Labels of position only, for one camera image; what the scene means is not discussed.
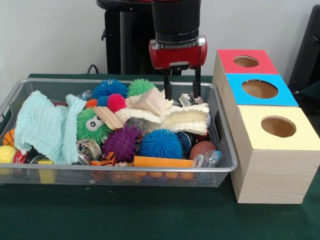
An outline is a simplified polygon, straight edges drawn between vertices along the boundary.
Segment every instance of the wire mesh basket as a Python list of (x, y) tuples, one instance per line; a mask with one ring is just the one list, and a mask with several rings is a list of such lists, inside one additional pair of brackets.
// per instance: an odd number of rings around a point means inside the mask
[[(38, 90), (57, 101), (65, 101), (68, 94), (78, 95), (93, 90), (100, 80), (27, 78), (18, 82), (0, 107), (0, 137), (15, 127), (23, 102)], [(163, 90), (162, 82), (152, 82)], [(192, 92), (192, 83), (172, 82), (173, 99)], [(222, 158), (215, 168), (84, 166), (0, 163), (2, 184), (55, 185), (122, 185), (218, 187), (227, 174), (238, 166), (237, 154), (227, 124), (220, 95), (210, 83), (201, 84), (201, 97), (209, 105), (210, 139)]]

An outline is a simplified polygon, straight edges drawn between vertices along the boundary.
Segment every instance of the orange foam strip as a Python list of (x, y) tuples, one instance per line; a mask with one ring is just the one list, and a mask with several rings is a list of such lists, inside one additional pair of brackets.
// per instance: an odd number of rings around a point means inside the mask
[(167, 168), (192, 168), (192, 160), (134, 156), (135, 167), (167, 167)]

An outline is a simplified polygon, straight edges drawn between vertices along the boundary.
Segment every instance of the wooden shape sorter box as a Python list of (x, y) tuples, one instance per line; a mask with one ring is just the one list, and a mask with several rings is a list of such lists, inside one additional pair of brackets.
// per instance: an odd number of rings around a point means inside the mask
[(295, 106), (298, 104), (280, 75), (227, 74), (221, 100), (232, 131), (237, 105)]
[(226, 74), (273, 74), (278, 72), (264, 50), (219, 49), (216, 53), (212, 83), (220, 96)]
[(232, 137), (238, 203), (303, 202), (320, 164), (320, 139), (299, 107), (238, 105)]

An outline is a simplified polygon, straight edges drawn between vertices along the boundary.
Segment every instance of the googly eye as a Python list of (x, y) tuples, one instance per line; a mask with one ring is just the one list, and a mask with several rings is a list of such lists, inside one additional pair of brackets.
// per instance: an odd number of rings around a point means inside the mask
[(101, 120), (101, 118), (98, 117), (97, 115), (94, 116), (94, 117), (92, 118), (92, 120), (95, 122), (95, 124), (96, 124), (98, 127), (101, 127), (101, 126), (104, 125), (104, 122), (103, 122), (103, 121)]
[(101, 119), (98, 119), (98, 116), (94, 116), (93, 118), (86, 121), (85, 126), (90, 132), (95, 132), (104, 125), (104, 122)]

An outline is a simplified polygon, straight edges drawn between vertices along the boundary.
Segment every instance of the mint green towel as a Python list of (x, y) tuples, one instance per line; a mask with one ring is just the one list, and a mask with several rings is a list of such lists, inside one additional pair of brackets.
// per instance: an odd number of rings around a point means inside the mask
[(69, 94), (66, 106), (54, 106), (39, 91), (24, 102), (17, 116), (14, 145), (25, 152), (32, 146), (54, 164), (73, 164), (78, 161), (77, 115), (86, 102)]

